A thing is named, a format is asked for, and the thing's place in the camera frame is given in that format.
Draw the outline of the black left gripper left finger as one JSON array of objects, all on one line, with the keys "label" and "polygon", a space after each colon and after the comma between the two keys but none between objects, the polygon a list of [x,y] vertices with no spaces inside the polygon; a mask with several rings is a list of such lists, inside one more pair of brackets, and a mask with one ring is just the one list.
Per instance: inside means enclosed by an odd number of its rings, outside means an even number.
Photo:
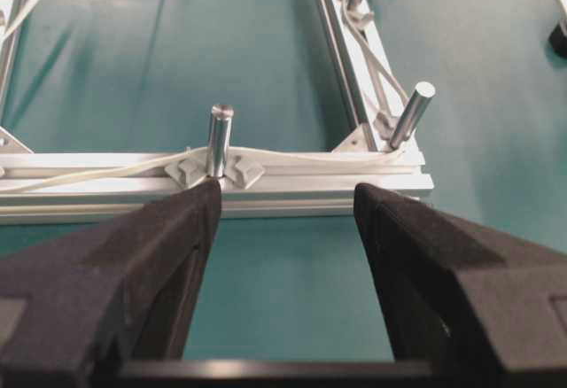
[{"label": "black left gripper left finger", "polygon": [[1,260],[1,384],[87,387],[178,359],[221,218],[215,180]]}]

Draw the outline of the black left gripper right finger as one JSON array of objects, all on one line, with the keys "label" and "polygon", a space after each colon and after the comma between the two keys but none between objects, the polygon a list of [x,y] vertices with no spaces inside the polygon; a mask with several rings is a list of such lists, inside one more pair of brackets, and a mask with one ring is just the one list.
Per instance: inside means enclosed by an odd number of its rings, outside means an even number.
[{"label": "black left gripper right finger", "polygon": [[448,375],[566,371],[566,256],[368,183],[354,219],[393,354]]}]

